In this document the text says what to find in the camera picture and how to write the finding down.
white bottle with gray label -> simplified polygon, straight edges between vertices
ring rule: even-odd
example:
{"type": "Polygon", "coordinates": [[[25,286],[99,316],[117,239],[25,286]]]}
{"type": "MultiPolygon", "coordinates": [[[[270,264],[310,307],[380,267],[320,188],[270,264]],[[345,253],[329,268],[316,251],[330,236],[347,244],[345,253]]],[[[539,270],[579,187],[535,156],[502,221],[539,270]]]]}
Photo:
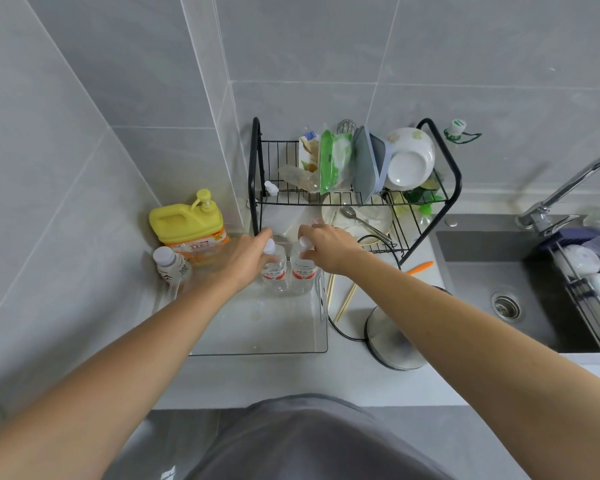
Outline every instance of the white bottle with gray label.
{"type": "Polygon", "coordinates": [[[302,294],[313,289],[318,267],[311,259],[300,259],[300,254],[313,249],[313,243],[302,236],[291,249],[291,290],[302,294]]]}
{"type": "Polygon", "coordinates": [[[168,284],[179,285],[190,279],[191,265],[180,254],[174,252],[171,248],[163,246],[153,252],[158,273],[168,284]]]}
{"type": "Polygon", "coordinates": [[[282,246],[276,245],[273,239],[267,241],[262,254],[275,256],[278,261],[270,262],[262,268],[262,281],[264,286],[273,293],[284,293],[288,290],[287,284],[287,254],[282,246]]]}

hand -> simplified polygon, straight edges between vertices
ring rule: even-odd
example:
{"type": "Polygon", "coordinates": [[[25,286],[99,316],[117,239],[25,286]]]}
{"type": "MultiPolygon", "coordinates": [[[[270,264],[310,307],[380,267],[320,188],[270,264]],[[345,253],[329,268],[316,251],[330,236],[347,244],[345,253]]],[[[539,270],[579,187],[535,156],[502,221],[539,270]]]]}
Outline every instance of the hand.
{"type": "Polygon", "coordinates": [[[300,226],[298,239],[302,236],[309,238],[315,250],[305,251],[300,257],[311,259],[327,273],[344,274],[346,263],[365,252],[350,233],[327,224],[300,226]]]}
{"type": "Polygon", "coordinates": [[[232,288],[232,294],[247,288],[268,262],[275,262],[275,256],[263,255],[267,241],[273,236],[271,229],[264,228],[256,236],[242,234],[231,239],[216,256],[215,275],[222,286],[232,288]]]}

sink drain strainer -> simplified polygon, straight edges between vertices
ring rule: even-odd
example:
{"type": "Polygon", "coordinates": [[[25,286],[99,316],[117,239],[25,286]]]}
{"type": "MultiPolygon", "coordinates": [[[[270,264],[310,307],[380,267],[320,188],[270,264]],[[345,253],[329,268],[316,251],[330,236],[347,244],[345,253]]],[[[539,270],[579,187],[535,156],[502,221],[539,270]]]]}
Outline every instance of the sink drain strainer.
{"type": "Polygon", "coordinates": [[[511,296],[496,293],[491,297],[491,307],[503,320],[515,320],[520,317],[520,306],[511,296]]]}

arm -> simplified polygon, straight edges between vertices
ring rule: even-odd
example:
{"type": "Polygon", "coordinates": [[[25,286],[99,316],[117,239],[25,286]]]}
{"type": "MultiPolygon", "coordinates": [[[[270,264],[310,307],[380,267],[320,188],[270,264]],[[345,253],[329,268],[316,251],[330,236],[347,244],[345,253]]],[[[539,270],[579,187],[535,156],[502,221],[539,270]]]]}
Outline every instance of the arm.
{"type": "Polygon", "coordinates": [[[534,480],[600,480],[600,379],[492,316],[363,251],[350,234],[303,226],[303,257],[343,274],[400,327],[534,480]]]}
{"type": "Polygon", "coordinates": [[[271,231],[226,244],[219,270],[72,371],[0,431],[0,479],[99,479],[211,318],[271,259],[271,231]]]}

faucet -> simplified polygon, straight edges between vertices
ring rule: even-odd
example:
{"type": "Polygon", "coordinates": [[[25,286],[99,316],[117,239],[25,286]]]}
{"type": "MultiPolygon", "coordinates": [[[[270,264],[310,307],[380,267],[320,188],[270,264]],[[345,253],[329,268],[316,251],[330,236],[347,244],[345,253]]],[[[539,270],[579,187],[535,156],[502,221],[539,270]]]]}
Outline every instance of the faucet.
{"type": "Polygon", "coordinates": [[[542,237],[548,237],[551,234],[558,232],[563,226],[567,225],[572,220],[577,219],[579,216],[567,216],[554,223],[552,222],[551,217],[549,217],[552,205],[560,201],[562,197],[567,195],[598,170],[600,170],[600,158],[577,172],[577,174],[571,177],[567,183],[562,185],[542,202],[534,204],[531,208],[527,209],[519,216],[516,216],[516,224],[524,229],[534,229],[538,235],[542,237]]]}

